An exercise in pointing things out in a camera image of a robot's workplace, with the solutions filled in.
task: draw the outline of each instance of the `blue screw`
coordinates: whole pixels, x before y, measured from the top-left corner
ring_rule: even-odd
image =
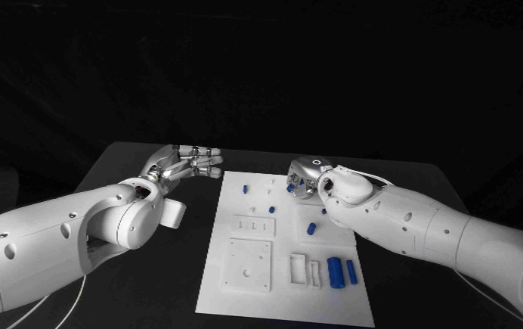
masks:
[[[316,230],[316,223],[309,224],[307,234],[312,236]]]

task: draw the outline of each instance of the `blue block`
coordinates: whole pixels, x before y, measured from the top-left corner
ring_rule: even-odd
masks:
[[[307,234],[312,236],[316,230],[316,223],[309,224]]]
[[[343,289],[346,286],[346,280],[343,278],[342,260],[338,257],[328,259],[329,265],[329,279],[331,287],[333,289]]]
[[[356,271],[355,271],[355,265],[354,265],[351,259],[346,261],[346,269],[349,270],[349,278],[352,280],[352,284],[356,285],[358,284]]]

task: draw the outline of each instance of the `white cable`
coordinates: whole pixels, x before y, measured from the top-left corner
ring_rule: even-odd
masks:
[[[509,312],[512,315],[515,315],[515,317],[518,319],[521,319],[523,321],[523,317],[521,317],[509,308],[506,308],[475,285],[473,283],[466,279],[466,277],[454,270],[454,272],[459,274],[460,278],[472,285],[472,287],[476,289],[476,291],[506,311]]]
[[[44,302],[47,301],[50,295],[41,300],[41,302],[35,305],[35,307],[29,310],[28,314],[12,324],[11,327],[8,327],[8,329],[14,329],[14,327],[29,317],[31,313],[37,310],[37,308],[44,304]]]
[[[64,324],[64,322],[65,322],[65,319],[70,317],[71,312],[74,311],[74,307],[77,306],[77,303],[78,303],[78,301],[80,301],[80,297],[83,296],[83,290],[84,290],[84,285],[86,285],[86,277],[87,277],[87,276],[84,276],[83,287],[80,288],[80,293],[78,293],[78,296],[77,296],[77,301],[74,302],[74,306],[71,306],[71,310],[70,310],[70,312],[68,312],[68,315],[65,316],[64,320],[61,321],[61,323],[58,324],[58,326],[57,326],[57,328],[55,328],[55,329],[58,329],[58,328],[63,326],[63,324]]]
[[[381,182],[384,182],[387,185],[394,185],[387,179],[381,178],[380,176],[375,176],[372,174],[368,174],[367,172],[359,172],[358,170],[349,169],[351,172],[356,172],[358,174],[367,175],[371,178],[375,178],[377,180],[380,180]]]

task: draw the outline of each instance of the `table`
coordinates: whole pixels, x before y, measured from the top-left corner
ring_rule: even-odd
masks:
[[[162,146],[129,142],[112,144],[77,191],[112,185],[136,176],[149,156]],[[222,150],[225,161],[220,167],[222,170],[287,175],[290,162],[313,153]],[[437,166],[328,158],[336,164],[382,176],[395,185],[467,212]],[[88,275],[81,300],[63,328],[335,327],[195,313],[221,186],[222,179],[182,179],[168,196],[188,205],[181,228],[173,230],[159,226],[143,248],[113,258]],[[356,240],[378,328],[518,326],[518,320],[469,287],[450,268],[397,255],[359,235]],[[76,301],[81,282],[78,280],[51,295],[19,329],[55,328]],[[8,327],[34,305],[0,314],[0,327]]]

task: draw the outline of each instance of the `robotic hand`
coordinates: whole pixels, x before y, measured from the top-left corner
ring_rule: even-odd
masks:
[[[477,279],[523,312],[523,231],[463,214],[375,175],[333,168],[323,157],[292,162],[287,184],[300,199],[320,195],[336,225],[390,251]]]
[[[18,308],[140,248],[161,225],[178,228],[186,205],[163,198],[181,178],[222,171],[221,150],[168,145],[137,178],[0,215],[0,312]]]

